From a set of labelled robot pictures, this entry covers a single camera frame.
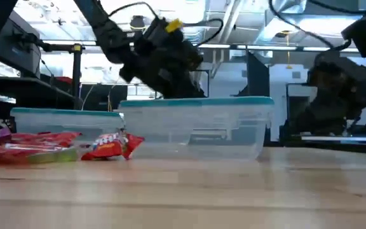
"teal container lid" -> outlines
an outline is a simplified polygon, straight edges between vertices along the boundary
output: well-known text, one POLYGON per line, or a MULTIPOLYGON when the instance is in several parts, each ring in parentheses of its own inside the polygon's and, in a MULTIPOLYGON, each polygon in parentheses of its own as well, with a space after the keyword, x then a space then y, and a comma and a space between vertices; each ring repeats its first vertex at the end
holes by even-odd
POLYGON ((55 114, 55 115, 90 115, 90 116, 111 116, 120 117, 117 112, 107 111, 77 111, 64 109, 41 109, 41 108, 12 108, 12 113, 28 113, 28 114, 55 114))
POLYGON ((148 101, 121 101, 121 108, 163 107, 163 106, 234 106, 273 105, 273 99, 262 96, 199 98, 199 99, 157 99, 148 101))

